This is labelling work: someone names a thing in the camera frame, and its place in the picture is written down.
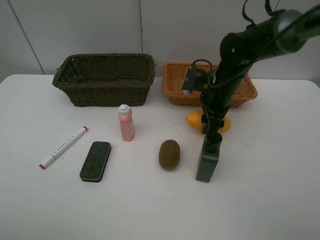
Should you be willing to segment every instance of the pink bottle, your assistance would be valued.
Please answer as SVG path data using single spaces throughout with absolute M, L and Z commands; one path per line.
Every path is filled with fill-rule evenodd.
M 126 104 L 120 105 L 119 111 L 119 121 L 122 133 L 122 139 L 124 141 L 130 142 L 135 136 L 135 127 L 132 120 L 132 110 Z

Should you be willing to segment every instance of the orange wicker basket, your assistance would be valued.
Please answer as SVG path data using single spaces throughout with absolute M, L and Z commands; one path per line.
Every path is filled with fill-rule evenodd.
M 201 106 L 200 92 L 193 91 L 191 95 L 186 96 L 183 94 L 181 89 L 182 83 L 185 78 L 186 70 L 191 66 L 191 63 L 183 62 L 170 62 L 164 65 L 162 74 L 162 89 L 167 94 L 170 102 L 174 105 L 181 106 Z M 205 71 L 210 70 L 208 64 L 197 64 L 198 68 Z M 212 65 L 213 69 L 217 69 L 218 65 Z M 231 108 L 237 108 L 244 102 L 255 99 L 258 93 L 250 80 L 249 76 L 246 75 L 240 88 L 236 92 Z

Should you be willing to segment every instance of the wicker basket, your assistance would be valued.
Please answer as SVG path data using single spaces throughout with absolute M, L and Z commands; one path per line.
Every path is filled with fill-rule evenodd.
M 186 96 L 181 89 L 182 83 L 185 78 L 187 68 L 191 63 L 170 62 L 164 65 L 162 75 L 162 89 L 168 95 L 171 103 L 182 106 L 201 106 L 200 92 L 193 91 L 191 95 Z M 205 71 L 210 70 L 208 64 L 197 64 L 198 68 Z M 257 90 L 251 82 L 248 75 L 244 78 L 240 88 L 235 94 L 231 108 L 237 108 L 244 102 L 255 99 L 257 97 Z
M 154 78 L 147 54 L 77 54 L 66 58 L 52 84 L 77 107 L 141 106 Z

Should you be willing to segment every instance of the kiwi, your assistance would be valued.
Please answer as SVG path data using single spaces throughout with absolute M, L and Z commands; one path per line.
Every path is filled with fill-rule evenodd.
M 165 170 L 174 170 L 180 162 L 180 146 L 175 140 L 166 140 L 161 144 L 159 164 Z

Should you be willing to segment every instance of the bottle cap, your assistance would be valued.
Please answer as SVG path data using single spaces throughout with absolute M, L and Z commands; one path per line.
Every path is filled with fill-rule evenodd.
M 128 115 L 130 113 L 130 107 L 126 104 L 121 104 L 118 108 L 119 114 L 120 115 Z

